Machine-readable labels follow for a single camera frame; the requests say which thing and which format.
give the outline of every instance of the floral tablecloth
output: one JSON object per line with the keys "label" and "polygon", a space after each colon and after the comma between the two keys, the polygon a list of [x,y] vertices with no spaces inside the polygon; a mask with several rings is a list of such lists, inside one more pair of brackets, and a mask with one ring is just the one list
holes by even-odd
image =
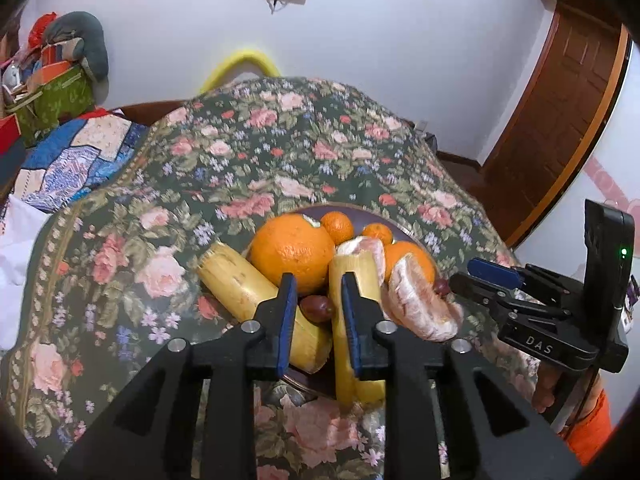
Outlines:
{"label": "floral tablecloth", "polygon": [[[43,460],[55,468],[167,340],[228,330],[195,272],[212,240],[242,251],[268,218],[321,202],[393,219],[445,276],[474,256],[513,263],[478,202],[355,88],[266,78],[204,94],[156,123],[113,183],[53,215],[38,238],[1,377]],[[462,335],[530,396],[535,362],[499,343],[484,311],[467,310]],[[341,415],[334,400],[261,383],[255,427],[260,479],[382,474],[382,406]]]}

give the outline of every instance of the sugarcane piece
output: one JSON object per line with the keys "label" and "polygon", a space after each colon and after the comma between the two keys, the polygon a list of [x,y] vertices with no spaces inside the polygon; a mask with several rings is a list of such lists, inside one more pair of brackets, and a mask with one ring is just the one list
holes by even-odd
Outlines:
{"label": "sugarcane piece", "polygon": [[[215,242],[202,258],[198,275],[216,299],[239,321],[252,319],[258,304],[278,295],[278,288],[241,254]],[[332,338],[328,329],[309,322],[296,309],[290,362],[309,374],[329,357]]]}
{"label": "sugarcane piece", "polygon": [[344,313],[342,312],[342,276],[354,272],[360,295],[380,304],[380,285],[373,254],[363,251],[359,254],[334,256],[329,264],[329,297],[335,305],[331,321],[334,333],[335,394],[340,405],[350,407],[355,401],[369,404],[385,398],[385,381],[359,381],[356,379],[347,340]]}

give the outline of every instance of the orange sleeve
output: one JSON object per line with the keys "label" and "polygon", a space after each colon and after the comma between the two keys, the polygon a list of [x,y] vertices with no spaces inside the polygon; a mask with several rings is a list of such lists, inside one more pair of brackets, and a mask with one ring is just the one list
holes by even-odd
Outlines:
{"label": "orange sleeve", "polygon": [[[562,430],[560,435],[564,436],[565,431],[566,430]],[[598,450],[604,446],[609,435],[611,435],[611,431],[609,401],[603,390],[598,397],[595,409],[589,416],[578,422],[571,432],[571,435],[569,435],[567,444],[584,466],[588,464]]]}

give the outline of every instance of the yellow arch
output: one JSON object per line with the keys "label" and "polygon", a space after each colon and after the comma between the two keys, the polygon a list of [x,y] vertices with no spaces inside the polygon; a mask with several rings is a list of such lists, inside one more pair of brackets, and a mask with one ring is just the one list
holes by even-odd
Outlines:
{"label": "yellow arch", "polygon": [[258,50],[244,48],[234,52],[231,56],[227,57],[222,63],[215,67],[213,72],[211,72],[209,77],[207,77],[204,85],[201,86],[199,93],[202,94],[220,86],[225,74],[245,61],[257,66],[262,70],[265,76],[277,77],[280,75],[280,72],[271,59]]}

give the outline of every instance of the red plastic bag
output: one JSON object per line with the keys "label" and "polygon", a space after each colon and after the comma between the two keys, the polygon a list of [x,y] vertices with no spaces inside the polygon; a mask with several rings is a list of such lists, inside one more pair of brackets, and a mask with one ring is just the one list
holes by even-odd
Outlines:
{"label": "red plastic bag", "polygon": [[55,12],[50,12],[49,14],[43,14],[36,20],[29,33],[29,48],[40,46],[42,44],[44,29],[47,28],[47,25],[57,17],[58,15]]}

